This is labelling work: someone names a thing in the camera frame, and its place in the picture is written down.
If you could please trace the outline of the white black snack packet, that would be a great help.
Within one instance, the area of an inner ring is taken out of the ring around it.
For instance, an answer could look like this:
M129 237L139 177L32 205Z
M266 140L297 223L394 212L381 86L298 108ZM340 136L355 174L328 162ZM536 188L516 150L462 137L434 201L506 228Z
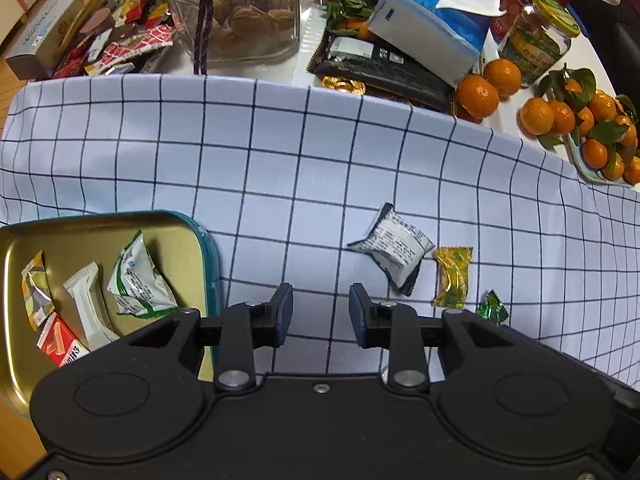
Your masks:
M409 297L422 261L435 244L422 230L402 218L393 204L385 203L367 234L348 243L347 247L353 252L369 255L397 291Z

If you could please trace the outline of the gold foil candy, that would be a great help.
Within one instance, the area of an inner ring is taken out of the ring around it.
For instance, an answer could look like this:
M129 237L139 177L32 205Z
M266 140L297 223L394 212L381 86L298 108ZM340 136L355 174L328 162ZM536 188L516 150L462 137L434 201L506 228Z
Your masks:
M469 266L472 247L439 247L434 252L438 264L439 285L434 306L463 309L469 293Z

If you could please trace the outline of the green foil candy wrapper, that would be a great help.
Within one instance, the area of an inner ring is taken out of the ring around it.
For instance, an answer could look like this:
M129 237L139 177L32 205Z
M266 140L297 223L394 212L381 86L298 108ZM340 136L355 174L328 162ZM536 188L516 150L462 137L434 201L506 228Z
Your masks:
M496 325L503 324L509 318L506 307L494 290L486 292L484 299L477 305L475 313Z

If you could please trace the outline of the white green snack packet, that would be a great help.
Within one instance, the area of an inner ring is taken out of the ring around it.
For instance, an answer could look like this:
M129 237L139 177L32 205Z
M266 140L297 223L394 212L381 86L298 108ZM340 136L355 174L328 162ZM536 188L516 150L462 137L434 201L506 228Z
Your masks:
M122 248L107 283L117 313L135 318L157 318L178 309L177 299L158 272L141 231Z

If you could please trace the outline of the white stick snack packet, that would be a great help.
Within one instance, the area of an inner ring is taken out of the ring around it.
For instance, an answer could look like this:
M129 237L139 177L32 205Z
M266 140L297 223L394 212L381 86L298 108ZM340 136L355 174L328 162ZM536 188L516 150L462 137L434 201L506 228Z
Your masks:
M90 262L63 284L76 304L90 351L96 351L119 338L107 312L99 284L99 273L98 265Z

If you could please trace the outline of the red white snack packet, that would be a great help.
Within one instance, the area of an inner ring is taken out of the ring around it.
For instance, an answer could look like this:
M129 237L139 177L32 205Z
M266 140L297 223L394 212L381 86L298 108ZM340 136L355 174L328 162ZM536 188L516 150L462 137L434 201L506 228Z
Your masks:
M57 366L62 367L86 356L89 350L56 313L44 323L37 347Z

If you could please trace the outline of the yellow silver pastry packet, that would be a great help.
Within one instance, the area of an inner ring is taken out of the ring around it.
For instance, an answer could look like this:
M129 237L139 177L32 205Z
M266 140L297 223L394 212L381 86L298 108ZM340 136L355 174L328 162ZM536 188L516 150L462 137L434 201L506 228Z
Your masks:
M39 330L54 312L43 252L37 252L22 270L21 290L29 325Z

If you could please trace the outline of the teal gold metal tin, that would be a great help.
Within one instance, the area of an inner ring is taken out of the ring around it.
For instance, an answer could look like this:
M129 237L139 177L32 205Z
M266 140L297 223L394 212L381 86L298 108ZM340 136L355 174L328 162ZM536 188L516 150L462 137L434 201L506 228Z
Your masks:
M37 344L22 293L23 270L35 256L43 269L56 313L82 342L88 337L66 282L91 269L91 290L98 297L96 322L118 336L151 323L118 310L107 286L120 252L136 236L179 307L204 315L221 309L219 256L204 226L177 211L93 214L22 222L1 230L1 399L27 416L35 386L55 370L55 362Z

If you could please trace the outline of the white checkered tablecloth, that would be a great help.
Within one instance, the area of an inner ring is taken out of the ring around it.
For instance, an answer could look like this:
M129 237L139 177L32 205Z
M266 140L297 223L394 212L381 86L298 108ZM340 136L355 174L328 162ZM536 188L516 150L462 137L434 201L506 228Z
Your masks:
M439 247L472 249L468 309L639 382L639 196L558 156L444 114L368 96L197 76L29 84L1 131L1 220L175 210L212 234L224 301L295 290L261 372L378 370L347 314L352 283L393 289L350 244L391 204Z

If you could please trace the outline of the mandarin orange near box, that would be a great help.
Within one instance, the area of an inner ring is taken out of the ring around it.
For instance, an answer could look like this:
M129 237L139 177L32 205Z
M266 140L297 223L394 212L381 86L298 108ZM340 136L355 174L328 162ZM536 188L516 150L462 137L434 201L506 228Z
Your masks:
M480 75L471 74L457 85L458 104L474 119L483 120L495 113L500 96L497 89Z

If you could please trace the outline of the black snack package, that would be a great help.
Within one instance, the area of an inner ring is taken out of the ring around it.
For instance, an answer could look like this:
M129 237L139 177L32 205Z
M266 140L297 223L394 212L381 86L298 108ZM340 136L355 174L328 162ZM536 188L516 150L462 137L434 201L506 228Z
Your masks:
M383 40L325 32L307 65L320 80L336 77L364 85L369 96L454 114L454 89Z

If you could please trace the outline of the mandarin orange beside jar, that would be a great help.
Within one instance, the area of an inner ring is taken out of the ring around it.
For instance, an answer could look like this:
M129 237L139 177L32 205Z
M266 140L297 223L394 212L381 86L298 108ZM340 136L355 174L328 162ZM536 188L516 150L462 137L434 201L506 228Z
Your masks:
M521 88L522 74L507 58L496 58L484 66L484 78L494 86L501 99L510 98Z

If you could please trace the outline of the pile of mandarins with leaves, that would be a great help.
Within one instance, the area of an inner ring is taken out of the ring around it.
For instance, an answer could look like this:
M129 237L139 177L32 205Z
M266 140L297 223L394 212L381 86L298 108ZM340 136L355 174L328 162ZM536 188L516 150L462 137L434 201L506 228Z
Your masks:
M639 109L628 96L598 88L589 68L544 75L518 111L518 125L548 151L563 145L587 180L639 184Z

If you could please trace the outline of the blue white tissue box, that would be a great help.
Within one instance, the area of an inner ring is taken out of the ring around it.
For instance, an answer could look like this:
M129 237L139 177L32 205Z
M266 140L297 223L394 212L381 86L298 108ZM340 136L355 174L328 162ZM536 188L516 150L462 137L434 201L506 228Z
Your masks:
M378 0L369 30L456 86L480 58L501 0Z

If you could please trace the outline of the glass jar of walnuts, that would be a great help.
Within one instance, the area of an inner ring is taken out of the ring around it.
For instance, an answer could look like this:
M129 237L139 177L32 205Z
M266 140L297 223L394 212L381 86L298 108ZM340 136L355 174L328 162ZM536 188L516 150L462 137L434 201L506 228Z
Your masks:
M299 0L167 0L195 75L215 65L281 61L299 46Z

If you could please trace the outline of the green label glass jar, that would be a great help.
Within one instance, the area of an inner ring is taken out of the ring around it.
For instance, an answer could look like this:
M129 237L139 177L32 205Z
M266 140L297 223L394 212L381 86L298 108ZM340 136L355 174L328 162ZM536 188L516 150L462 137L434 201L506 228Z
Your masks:
M566 55L572 40L581 33L574 16L562 4L530 0L500 41L498 53L520 70L521 87L528 88Z

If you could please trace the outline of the pile of red snack wrappers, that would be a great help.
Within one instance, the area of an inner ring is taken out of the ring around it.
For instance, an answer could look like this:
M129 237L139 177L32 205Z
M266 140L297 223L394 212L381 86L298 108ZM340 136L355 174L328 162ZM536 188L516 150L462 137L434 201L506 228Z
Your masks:
M60 62L52 76L147 72L174 37L167 0L89 0L58 48Z

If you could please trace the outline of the beige cardboard box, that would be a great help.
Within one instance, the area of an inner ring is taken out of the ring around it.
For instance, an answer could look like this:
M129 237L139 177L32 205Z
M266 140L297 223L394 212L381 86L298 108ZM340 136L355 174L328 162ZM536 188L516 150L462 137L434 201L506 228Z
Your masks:
M84 0L48 0L43 5L6 55L18 80L52 76L62 58L56 51L84 5Z

